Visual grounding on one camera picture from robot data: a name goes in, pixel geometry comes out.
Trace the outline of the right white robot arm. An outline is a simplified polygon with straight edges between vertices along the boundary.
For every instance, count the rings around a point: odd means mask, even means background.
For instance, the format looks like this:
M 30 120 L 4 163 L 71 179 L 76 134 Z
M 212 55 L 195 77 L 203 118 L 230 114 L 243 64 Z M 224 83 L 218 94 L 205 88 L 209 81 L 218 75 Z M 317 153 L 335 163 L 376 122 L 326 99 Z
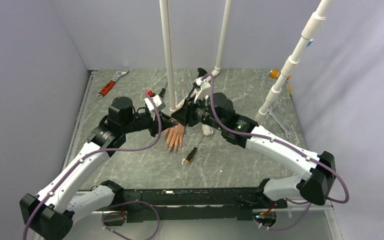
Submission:
M 311 204 L 326 203 L 336 180 L 335 157 L 328 151 L 312 152 L 276 136 L 256 121 L 236 113 L 234 105 L 223 93 L 211 100 L 186 98 L 183 106 L 172 113 L 172 118 L 183 126 L 198 123 L 221 131 L 221 136 L 232 145 L 266 155 L 294 172 L 291 177 L 265 178 L 255 194 L 256 203 L 269 207 L 274 201 L 287 198 L 303 198 Z

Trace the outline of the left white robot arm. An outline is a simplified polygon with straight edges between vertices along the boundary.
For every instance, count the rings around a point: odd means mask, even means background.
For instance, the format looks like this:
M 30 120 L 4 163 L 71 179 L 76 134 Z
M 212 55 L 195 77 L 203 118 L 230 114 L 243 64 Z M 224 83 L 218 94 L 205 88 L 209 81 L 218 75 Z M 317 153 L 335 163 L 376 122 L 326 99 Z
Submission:
M 124 189 L 106 181 L 94 191 L 79 198 L 75 194 L 115 152 L 122 152 L 129 133 L 148 130 L 159 141 L 163 130 L 175 124 L 164 114 L 161 96 L 145 95 L 143 112 L 135 109 L 126 96 L 117 97 L 108 107 L 99 125 L 91 132 L 77 156 L 37 194 L 27 193 L 19 202 L 25 224 L 22 239 L 32 230 L 45 240 L 62 240 L 73 225 L 90 213 L 104 207 L 119 209 L 124 203 Z

